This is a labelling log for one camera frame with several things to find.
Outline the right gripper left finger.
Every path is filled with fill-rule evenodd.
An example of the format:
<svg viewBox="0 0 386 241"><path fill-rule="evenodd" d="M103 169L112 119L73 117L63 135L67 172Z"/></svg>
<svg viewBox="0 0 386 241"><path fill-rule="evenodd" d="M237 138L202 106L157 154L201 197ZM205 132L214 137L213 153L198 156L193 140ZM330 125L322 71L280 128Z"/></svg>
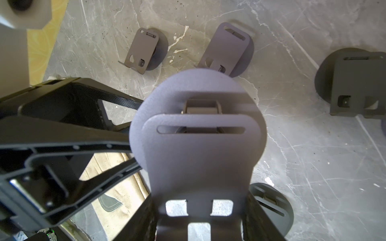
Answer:
<svg viewBox="0 0 386 241"><path fill-rule="evenodd" d="M150 194L113 241L155 241L156 228L157 210Z"/></svg>

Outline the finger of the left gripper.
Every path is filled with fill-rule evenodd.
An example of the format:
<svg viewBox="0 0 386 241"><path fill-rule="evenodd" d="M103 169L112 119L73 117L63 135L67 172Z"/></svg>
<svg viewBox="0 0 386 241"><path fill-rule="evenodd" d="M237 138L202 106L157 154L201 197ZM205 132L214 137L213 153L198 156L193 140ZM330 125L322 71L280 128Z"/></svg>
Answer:
<svg viewBox="0 0 386 241"><path fill-rule="evenodd" d="M82 181L96 153L130 153L127 134L27 116L1 120L1 224L56 226L140 170L135 159Z"/></svg>
<svg viewBox="0 0 386 241"><path fill-rule="evenodd" d="M115 132L129 131L130 123L115 125L103 102L137 110L142 100L90 78L50 80L1 98L1 118L23 115Z"/></svg>

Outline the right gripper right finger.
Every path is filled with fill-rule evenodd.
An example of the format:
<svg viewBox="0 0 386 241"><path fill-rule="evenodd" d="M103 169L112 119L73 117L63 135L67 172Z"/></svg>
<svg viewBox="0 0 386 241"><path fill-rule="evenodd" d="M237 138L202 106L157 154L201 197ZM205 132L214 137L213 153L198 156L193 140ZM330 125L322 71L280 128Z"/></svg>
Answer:
<svg viewBox="0 0 386 241"><path fill-rule="evenodd" d="M249 192L242 214L244 241L285 241L284 236Z"/></svg>

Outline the dark phone stand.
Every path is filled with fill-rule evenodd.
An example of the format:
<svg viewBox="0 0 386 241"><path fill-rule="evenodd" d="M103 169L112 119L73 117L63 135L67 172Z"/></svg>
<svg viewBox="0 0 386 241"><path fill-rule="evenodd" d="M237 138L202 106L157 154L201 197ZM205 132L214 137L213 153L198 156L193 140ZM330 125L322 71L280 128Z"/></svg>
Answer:
<svg viewBox="0 0 386 241"><path fill-rule="evenodd" d="M294 210L288 199L266 183L250 184L249 191L278 231L285 237L294 223Z"/></svg>

